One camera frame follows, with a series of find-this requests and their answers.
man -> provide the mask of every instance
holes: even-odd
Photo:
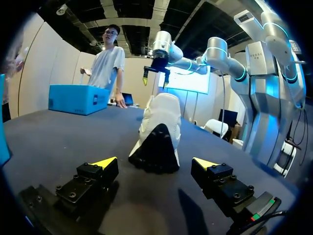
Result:
[[[120,28],[117,25],[108,26],[102,35],[105,50],[97,54],[91,71],[81,68],[80,73],[90,76],[88,85],[107,89],[110,93],[116,79],[116,104],[121,108],[127,108],[122,95],[125,53],[123,48],[113,44],[119,32]]]
[[[18,57],[22,48],[23,33],[20,33],[14,40],[11,48],[9,49],[3,65],[0,68],[0,73],[5,75],[4,78],[4,91],[2,96],[2,122],[11,120],[9,109],[9,79],[13,77],[16,72],[22,70],[24,61]]]

glasses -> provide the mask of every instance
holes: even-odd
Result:
[[[115,33],[114,31],[110,32],[110,31],[104,31],[105,34],[108,35],[117,35],[117,33]]]

dark gray table surface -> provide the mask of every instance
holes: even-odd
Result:
[[[54,192],[82,163],[117,156],[120,187],[99,228],[106,235],[225,234],[232,220],[213,200],[206,200],[191,177],[193,157],[227,163],[239,180],[255,187],[255,196],[268,191],[281,198],[279,210],[295,201],[297,190],[277,174],[184,119],[179,171],[155,175],[136,169],[128,155],[138,140],[142,114],[141,109],[117,107],[89,116],[44,110],[7,122],[5,135],[14,156],[3,169],[12,191],[17,194],[42,184]],[[271,219],[267,227],[272,229],[279,221]]]

blue box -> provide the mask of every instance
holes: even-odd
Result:
[[[105,109],[110,91],[88,85],[50,85],[49,110],[89,115]]]

white sneaker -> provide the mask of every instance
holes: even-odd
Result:
[[[177,171],[180,117],[176,96],[168,93],[151,96],[143,113],[139,140],[130,153],[129,161],[147,171]]]

